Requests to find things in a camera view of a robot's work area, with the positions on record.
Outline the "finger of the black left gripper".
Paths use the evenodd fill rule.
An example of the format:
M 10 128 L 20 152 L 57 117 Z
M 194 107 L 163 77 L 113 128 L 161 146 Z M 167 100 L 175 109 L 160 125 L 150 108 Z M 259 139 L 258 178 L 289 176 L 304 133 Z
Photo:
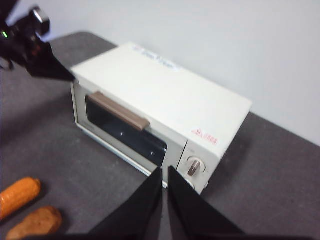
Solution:
M 26 70 L 33 77 L 73 82 L 75 76 L 55 57 L 48 42 L 36 45 L 28 55 Z

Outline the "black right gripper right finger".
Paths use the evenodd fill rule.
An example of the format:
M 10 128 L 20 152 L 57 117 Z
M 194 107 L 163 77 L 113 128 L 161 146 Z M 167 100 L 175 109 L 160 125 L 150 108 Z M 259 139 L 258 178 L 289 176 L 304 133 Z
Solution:
M 168 210 L 175 240 L 248 240 L 249 236 L 208 204 L 168 167 Z

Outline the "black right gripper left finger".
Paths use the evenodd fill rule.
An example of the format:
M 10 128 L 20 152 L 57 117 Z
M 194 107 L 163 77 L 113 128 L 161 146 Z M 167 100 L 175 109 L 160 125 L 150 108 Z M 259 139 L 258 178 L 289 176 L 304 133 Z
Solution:
M 116 210 L 88 233 L 32 235 L 26 240 L 157 240 L 162 212 L 163 171 L 157 167 Z

